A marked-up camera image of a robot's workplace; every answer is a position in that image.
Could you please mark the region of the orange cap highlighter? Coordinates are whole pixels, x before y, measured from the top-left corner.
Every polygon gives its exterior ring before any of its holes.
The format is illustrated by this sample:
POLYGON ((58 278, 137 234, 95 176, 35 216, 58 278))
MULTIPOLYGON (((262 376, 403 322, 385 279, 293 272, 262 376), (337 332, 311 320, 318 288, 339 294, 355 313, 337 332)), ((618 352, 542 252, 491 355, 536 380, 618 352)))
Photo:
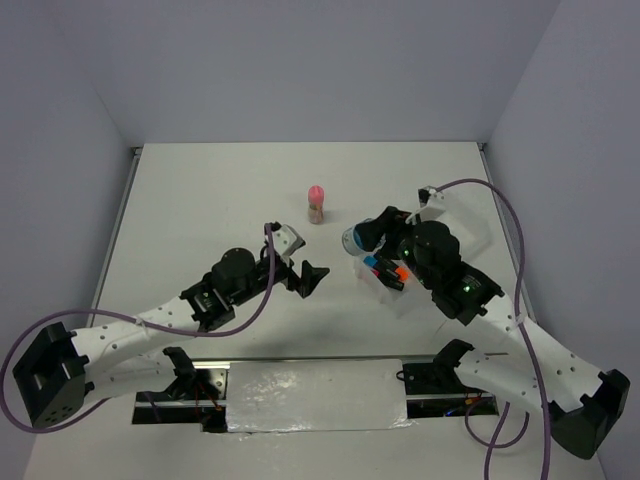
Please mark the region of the orange cap highlighter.
POLYGON ((406 268, 398 265, 396 262, 383 259, 381 260, 381 263, 383 263, 389 270, 393 271, 400 282, 405 282, 410 276, 409 271, 406 268))

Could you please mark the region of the blue tape roll tub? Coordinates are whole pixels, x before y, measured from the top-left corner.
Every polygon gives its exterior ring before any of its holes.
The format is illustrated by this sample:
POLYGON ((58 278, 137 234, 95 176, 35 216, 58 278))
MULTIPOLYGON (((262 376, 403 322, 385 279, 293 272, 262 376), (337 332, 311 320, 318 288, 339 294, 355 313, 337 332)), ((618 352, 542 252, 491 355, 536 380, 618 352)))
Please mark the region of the blue tape roll tub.
POLYGON ((385 234, 382 233, 377 237, 371 234, 372 229, 369 224, 373 221, 374 219, 371 217, 366 218, 343 232, 342 246, 349 255, 359 256, 372 253, 382 246, 385 234))

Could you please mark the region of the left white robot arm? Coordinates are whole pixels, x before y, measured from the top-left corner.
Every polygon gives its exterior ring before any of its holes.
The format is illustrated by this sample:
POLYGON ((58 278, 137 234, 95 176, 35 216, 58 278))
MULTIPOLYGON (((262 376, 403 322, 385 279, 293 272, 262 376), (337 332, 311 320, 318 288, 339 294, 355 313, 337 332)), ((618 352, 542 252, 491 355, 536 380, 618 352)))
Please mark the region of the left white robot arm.
POLYGON ((259 297, 263 311, 277 284, 306 298, 330 272, 308 261, 296 272, 290 258, 265 251, 261 258, 244 248, 227 251, 199 282, 136 316, 110 312, 108 324, 69 330, 53 314, 30 327, 30 345, 14 366, 2 367, 24 403, 24 430, 59 431, 130 392, 165 391, 182 399, 203 387, 178 341, 224 338, 237 307, 259 297))

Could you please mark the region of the blue cap highlighter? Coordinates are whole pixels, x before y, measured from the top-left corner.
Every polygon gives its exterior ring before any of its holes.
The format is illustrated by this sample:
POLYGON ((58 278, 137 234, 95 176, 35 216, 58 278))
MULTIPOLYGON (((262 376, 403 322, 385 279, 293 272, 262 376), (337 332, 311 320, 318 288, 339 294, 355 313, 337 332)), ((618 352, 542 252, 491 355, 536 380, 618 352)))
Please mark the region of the blue cap highlighter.
POLYGON ((366 256, 363 263, 372 270, 384 271, 386 269, 385 265, 374 256, 366 256))

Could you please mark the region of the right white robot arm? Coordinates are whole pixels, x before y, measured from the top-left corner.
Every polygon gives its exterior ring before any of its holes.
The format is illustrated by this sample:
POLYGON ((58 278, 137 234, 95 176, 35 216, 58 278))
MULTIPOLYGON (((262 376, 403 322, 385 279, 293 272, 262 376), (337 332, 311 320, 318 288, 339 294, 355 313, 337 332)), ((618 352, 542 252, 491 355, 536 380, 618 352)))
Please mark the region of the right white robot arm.
POLYGON ((446 391, 489 391, 540 413, 565 451, 590 459, 620 419, 630 389, 619 370, 603 371, 564 347, 504 290, 466 263, 459 240, 436 220, 387 207, 342 236, 351 255, 381 253, 402 262, 432 302, 460 325, 435 356, 435 380, 446 391))

